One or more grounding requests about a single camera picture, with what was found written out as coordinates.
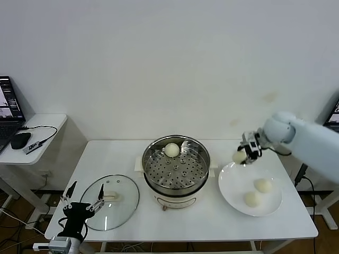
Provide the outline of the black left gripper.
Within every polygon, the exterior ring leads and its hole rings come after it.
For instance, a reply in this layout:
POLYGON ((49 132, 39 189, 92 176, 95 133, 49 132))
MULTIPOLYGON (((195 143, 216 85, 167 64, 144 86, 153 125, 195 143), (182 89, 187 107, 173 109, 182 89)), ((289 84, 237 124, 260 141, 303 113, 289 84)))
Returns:
POLYGON ((92 217, 91 211, 98 211, 104 205, 104 184, 101 185, 97 201, 93 204, 71 202, 77 181, 75 181, 66 193, 61 197, 64 205, 63 213, 66 217, 66 224, 61 232, 62 237, 70 237, 75 239, 85 239, 88 234, 88 226, 86 220, 92 217))

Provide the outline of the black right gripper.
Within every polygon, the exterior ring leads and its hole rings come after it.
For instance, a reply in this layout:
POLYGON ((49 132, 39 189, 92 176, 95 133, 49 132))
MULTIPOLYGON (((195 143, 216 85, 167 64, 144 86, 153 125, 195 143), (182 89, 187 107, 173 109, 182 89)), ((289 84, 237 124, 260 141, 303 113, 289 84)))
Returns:
POLYGON ((242 141, 239 145, 239 151, 246 150, 250 151, 249 157, 246 157, 241 160, 240 164, 251 165, 257 160, 259 157, 262 157, 262 148, 257 141, 256 131, 247 131, 242 134, 242 141))

